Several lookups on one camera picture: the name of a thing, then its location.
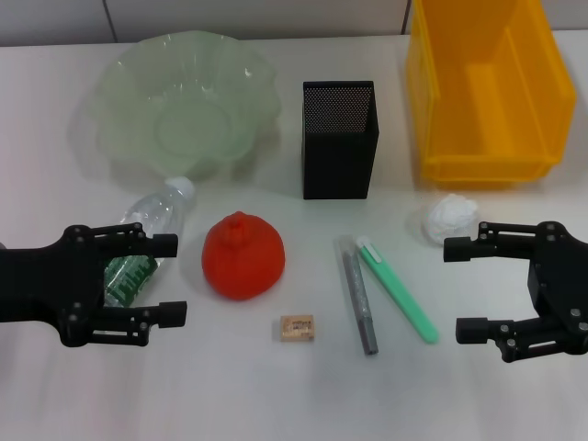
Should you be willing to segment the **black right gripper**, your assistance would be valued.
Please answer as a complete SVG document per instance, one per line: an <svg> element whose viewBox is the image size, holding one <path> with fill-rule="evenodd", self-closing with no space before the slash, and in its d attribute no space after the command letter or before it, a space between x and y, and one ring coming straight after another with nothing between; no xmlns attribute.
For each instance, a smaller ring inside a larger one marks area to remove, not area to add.
<svg viewBox="0 0 588 441"><path fill-rule="evenodd" d="M587 352L587 244L555 221L538 226L482 221L475 240L446 238L446 263L472 258L501 257L530 260L528 287L541 318L491 321L458 318L456 340L461 345L495 342L506 363Z"/></svg>

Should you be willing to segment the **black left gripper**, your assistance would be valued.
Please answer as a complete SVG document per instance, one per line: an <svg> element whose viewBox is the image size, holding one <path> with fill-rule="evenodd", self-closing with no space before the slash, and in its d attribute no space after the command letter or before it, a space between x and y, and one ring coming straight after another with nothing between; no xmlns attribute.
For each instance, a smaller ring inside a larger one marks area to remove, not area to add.
<svg viewBox="0 0 588 441"><path fill-rule="evenodd" d="M104 264L134 255L175 258L175 233L149 237L139 222L92 229L73 225L41 248L1 251L1 322L44 322L67 347L147 345L153 326L186 324L185 301L105 307ZM90 319L93 315L93 329Z"/></svg>

